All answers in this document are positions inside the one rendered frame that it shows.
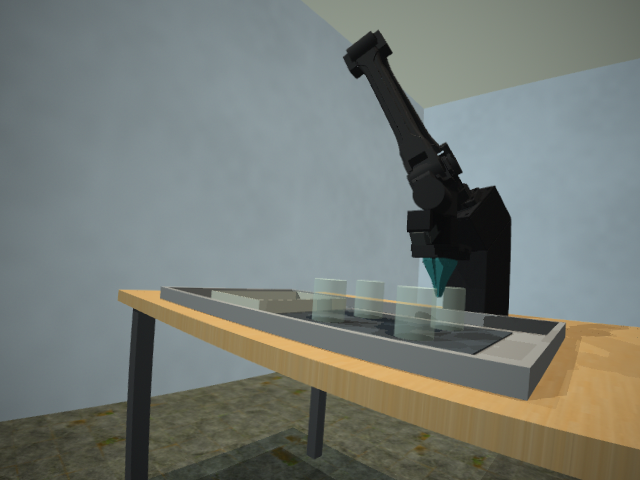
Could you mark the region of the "clear glass jar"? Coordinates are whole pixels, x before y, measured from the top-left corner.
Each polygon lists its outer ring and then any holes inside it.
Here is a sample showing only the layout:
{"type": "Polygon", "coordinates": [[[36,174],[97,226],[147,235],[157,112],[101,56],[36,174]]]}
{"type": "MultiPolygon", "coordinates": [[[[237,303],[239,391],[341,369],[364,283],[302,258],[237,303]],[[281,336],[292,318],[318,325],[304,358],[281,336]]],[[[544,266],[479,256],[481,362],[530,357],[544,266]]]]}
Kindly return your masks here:
{"type": "Polygon", "coordinates": [[[367,319],[383,317],[385,282],[356,280],[354,316],[367,319]]]}
{"type": "Polygon", "coordinates": [[[435,335],[437,289],[397,286],[394,336],[432,341],[435,335]]]}
{"type": "Polygon", "coordinates": [[[437,298],[435,329],[463,331],[466,289],[445,287],[442,297],[437,298]]]}
{"type": "Polygon", "coordinates": [[[327,323],[344,322],[346,288],[346,280],[315,278],[312,320],[327,323]]]}

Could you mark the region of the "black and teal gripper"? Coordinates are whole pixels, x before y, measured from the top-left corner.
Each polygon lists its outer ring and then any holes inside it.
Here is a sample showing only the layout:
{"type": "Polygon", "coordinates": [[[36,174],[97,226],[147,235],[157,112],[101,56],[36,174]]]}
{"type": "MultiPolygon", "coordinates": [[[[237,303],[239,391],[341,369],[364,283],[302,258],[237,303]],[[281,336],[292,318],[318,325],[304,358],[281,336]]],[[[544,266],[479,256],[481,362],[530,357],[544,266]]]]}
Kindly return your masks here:
{"type": "Polygon", "coordinates": [[[411,244],[412,257],[423,258],[433,288],[437,289],[437,297],[442,297],[446,284],[458,264],[456,260],[470,260],[471,248],[464,244],[411,244]]]}

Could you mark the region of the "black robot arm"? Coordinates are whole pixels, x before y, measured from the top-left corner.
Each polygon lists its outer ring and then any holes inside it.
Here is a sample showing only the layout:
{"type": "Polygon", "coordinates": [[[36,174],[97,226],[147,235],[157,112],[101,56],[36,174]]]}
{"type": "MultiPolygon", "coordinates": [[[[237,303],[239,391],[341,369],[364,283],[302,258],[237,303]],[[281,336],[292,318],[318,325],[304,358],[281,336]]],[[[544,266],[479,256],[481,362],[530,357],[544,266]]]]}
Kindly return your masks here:
{"type": "Polygon", "coordinates": [[[366,73],[397,139],[408,182],[412,191],[414,188],[413,200],[423,209],[407,211],[412,244],[457,244],[457,211],[476,205],[481,191],[462,183],[458,176],[462,169],[447,142],[439,146],[425,128],[390,68],[387,57],[393,52],[385,42],[379,30],[370,31],[346,50],[343,59],[356,79],[366,73]]]}

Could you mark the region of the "beige shallow tray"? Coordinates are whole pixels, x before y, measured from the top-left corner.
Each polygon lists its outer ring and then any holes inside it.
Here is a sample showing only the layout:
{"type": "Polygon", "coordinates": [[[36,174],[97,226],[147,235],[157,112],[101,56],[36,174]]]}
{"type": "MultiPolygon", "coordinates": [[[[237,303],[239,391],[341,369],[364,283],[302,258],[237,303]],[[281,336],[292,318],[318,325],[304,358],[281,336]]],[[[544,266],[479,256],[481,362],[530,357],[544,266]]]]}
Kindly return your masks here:
{"type": "Polygon", "coordinates": [[[313,294],[298,291],[212,290],[211,298],[272,313],[312,311],[313,308],[313,294]]]}

